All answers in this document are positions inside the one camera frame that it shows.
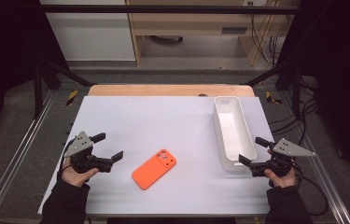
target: table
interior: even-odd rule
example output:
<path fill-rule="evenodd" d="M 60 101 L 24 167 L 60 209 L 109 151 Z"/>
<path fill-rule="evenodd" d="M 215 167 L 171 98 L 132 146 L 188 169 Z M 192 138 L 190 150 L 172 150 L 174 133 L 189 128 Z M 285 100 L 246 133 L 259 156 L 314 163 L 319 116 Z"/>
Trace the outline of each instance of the table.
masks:
<path fill-rule="evenodd" d="M 170 92 L 182 96 L 154 96 Z M 209 96 L 187 96 L 201 92 Z M 83 100 L 70 136 L 78 134 L 81 129 L 89 136 L 105 132 L 106 140 L 97 143 L 92 154 L 109 158 L 123 150 L 124 158 L 113 166 L 110 174 L 100 173 L 89 182 L 91 191 L 87 214 L 90 217 L 239 217 L 267 214 L 267 179 L 251 177 L 248 170 L 228 172 L 221 166 L 212 116 L 213 92 L 217 95 L 236 93 L 249 96 L 241 97 L 240 101 L 246 121 L 251 123 L 248 128 L 252 138 L 260 136 L 273 140 L 259 98 L 253 97 L 250 87 L 92 87 L 89 96 Z M 149 189 L 141 190 L 132 180 L 131 173 L 162 148 L 176 157 L 177 164 Z M 269 159 L 266 148 L 255 148 L 258 154 L 256 161 Z M 55 182 L 56 172 L 42 204 Z"/>

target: person's left hand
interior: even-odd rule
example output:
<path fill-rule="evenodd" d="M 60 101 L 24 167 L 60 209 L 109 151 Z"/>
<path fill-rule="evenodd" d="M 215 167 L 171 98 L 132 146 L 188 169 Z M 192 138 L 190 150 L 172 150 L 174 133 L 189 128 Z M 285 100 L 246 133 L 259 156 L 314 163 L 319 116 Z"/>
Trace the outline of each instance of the person's left hand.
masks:
<path fill-rule="evenodd" d="M 70 158 L 66 158 L 63 167 L 62 180 L 79 188 L 85 183 L 85 181 L 99 172 L 98 168 L 93 168 L 84 174 L 79 174 L 70 165 Z"/>

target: black curtain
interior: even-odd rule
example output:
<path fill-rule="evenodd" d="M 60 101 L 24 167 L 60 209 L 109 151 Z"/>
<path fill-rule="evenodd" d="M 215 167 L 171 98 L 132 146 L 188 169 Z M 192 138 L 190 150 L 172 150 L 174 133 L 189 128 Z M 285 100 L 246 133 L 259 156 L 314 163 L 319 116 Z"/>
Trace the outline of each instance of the black curtain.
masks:
<path fill-rule="evenodd" d="M 316 4 L 312 0 L 302 2 Z M 305 35 L 306 24 L 316 16 L 294 20 L 279 62 L 291 57 L 290 52 Z M 317 79 L 318 103 L 328 114 L 339 146 L 350 158 L 350 0 L 332 0 L 303 44 L 298 60 L 301 74 Z M 291 79 L 291 74 L 283 77 Z"/>
<path fill-rule="evenodd" d="M 10 88 L 33 79 L 38 61 L 51 59 L 68 68 L 44 12 L 25 11 L 18 4 L 38 0 L 0 0 L 0 111 Z"/>

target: orange smartphone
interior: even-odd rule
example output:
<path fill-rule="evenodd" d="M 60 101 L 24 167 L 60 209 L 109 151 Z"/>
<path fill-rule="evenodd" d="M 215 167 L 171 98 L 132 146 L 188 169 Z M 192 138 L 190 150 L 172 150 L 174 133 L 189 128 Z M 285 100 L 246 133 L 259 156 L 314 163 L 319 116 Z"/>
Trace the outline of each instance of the orange smartphone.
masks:
<path fill-rule="evenodd" d="M 148 189 L 155 181 L 175 166 L 176 159 L 167 149 L 161 149 L 132 173 L 141 189 Z"/>

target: white tray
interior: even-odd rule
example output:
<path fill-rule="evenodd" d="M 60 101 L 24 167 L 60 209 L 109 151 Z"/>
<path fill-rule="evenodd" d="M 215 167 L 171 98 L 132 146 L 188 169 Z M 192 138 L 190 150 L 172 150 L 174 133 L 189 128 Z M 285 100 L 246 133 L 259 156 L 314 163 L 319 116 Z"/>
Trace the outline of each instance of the white tray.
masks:
<path fill-rule="evenodd" d="M 223 168 L 228 171 L 246 169 L 238 161 L 239 154 L 252 161 L 257 153 L 239 99 L 232 96 L 216 97 L 213 118 Z"/>

